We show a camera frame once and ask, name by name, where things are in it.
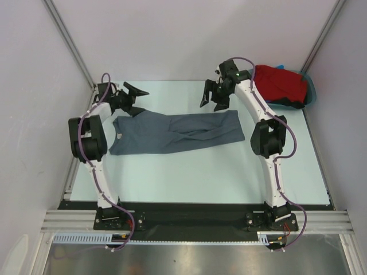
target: gray floor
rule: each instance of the gray floor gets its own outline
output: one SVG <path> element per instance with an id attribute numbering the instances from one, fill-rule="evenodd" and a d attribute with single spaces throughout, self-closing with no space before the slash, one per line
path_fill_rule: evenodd
<path id="1" fill-rule="evenodd" d="M 53 245 L 44 275 L 350 274 L 338 235 L 307 235 L 285 253 L 264 246 L 129 245 L 121 252 Z"/>

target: red cloth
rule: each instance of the red cloth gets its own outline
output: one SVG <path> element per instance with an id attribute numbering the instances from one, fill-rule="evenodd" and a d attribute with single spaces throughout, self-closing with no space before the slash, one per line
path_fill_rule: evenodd
<path id="1" fill-rule="evenodd" d="M 306 97 L 307 81 L 289 70 L 257 65 L 254 81 L 264 100 L 288 98 L 291 102 L 303 103 Z"/>

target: gray cloth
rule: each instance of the gray cloth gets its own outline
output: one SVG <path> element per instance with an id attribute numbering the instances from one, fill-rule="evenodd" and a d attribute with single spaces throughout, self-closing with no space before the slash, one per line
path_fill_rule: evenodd
<path id="1" fill-rule="evenodd" d="M 170 154 L 245 139 L 237 111 L 166 116 L 143 111 L 114 121 L 111 155 Z"/>

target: white table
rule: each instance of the white table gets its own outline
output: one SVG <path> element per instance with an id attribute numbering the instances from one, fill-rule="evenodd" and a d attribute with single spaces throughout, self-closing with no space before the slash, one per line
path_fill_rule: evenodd
<path id="1" fill-rule="evenodd" d="M 136 107 L 166 115 L 213 112 L 214 103 L 199 108 L 204 81 L 128 81 L 150 93 L 137 98 Z M 121 201 L 181 203 L 263 203 L 265 183 L 259 157 L 250 147 L 254 122 L 235 95 L 230 109 L 239 111 L 244 142 L 168 155 L 106 156 L 107 171 Z M 298 150 L 282 162 L 284 188 L 288 197 L 301 204 L 328 205 L 329 197 L 317 162 L 303 112 L 275 109 L 285 115 L 298 140 Z M 112 122 L 103 128 L 108 148 L 115 138 Z M 287 133 L 283 153 L 291 152 L 293 142 Z M 87 169 L 77 171 L 71 201 L 96 201 Z"/>

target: wall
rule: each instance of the wall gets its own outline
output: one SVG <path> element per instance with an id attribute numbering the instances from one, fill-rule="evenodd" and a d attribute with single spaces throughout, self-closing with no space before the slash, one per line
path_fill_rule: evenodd
<path id="1" fill-rule="evenodd" d="M 336 0 L 54 2 L 97 81 L 204 80 L 232 56 L 300 69 Z"/>
<path id="2" fill-rule="evenodd" d="M 367 1 L 349 1 L 310 69 L 311 131 L 338 209 L 347 209 L 367 256 Z"/>
<path id="3" fill-rule="evenodd" d="M 91 90 L 40 0 L 2 1 L 0 37 L 0 270 L 28 234 L 26 271 L 46 209 L 61 197 L 68 118 Z"/>

